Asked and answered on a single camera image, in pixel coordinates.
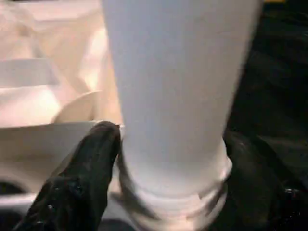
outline white tube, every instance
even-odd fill
[[[224,180],[222,142],[259,0],[103,0],[132,182],[187,196]]]

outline black glove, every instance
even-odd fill
[[[101,122],[83,138],[66,169],[50,177],[14,231],[95,231],[107,207],[119,126]]]

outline plastic pipe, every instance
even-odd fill
[[[259,0],[103,0],[128,174],[161,196],[230,171],[222,133]]]

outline white plastic part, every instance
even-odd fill
[[[261,2],[102,2],[126,126],[124,187],[161,222],[133,216],[151,230],[206,226],[222,208],[206,216],[231,169],[221,136]]]
[[[90,36],[102,26],[102,13],[96,9],[75,20],[60,21],[53,27],[34,31],[41,55],[50,59],[78,94],[91,90],[79,77],[80,66]]]
[[[60,124],[95,120],[98,95],[100,95],[98,91],[93,91],[70,101],[54,117],[53,123]]]
[[[48,124],[74,95],[47,59],[0,61],[0,128]]]
[[[25,192],[39,192],[95,123],[0,128],[0,181],[17,185]]]

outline black rubber glove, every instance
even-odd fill
[[[97,230],[120,146],[119,126],[101,122],[93,127],[66,169],[46,181],[14,231]]]

